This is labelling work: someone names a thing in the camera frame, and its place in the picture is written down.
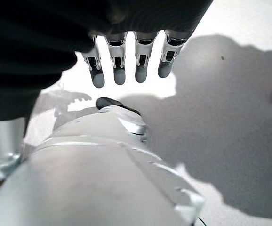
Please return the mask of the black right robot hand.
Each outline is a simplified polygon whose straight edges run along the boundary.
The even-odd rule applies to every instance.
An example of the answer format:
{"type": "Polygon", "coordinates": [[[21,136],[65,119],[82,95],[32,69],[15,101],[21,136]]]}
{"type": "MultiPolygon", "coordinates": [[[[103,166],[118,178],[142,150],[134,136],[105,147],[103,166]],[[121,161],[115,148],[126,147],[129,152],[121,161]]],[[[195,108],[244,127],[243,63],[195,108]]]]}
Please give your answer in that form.
{"type": "Polygon", "coordinates": [[[76,52],[94,86],[104,85],[97,37],[104,36],[114,80],[125,81],[126,35],[135,35],[137,82],[146,79],[154,40],[166,34],[158,75],[165,78],[209,0],[0,0],[0,180],[21,161],[21,145],[40,92],[72,68],[76,52]]]}

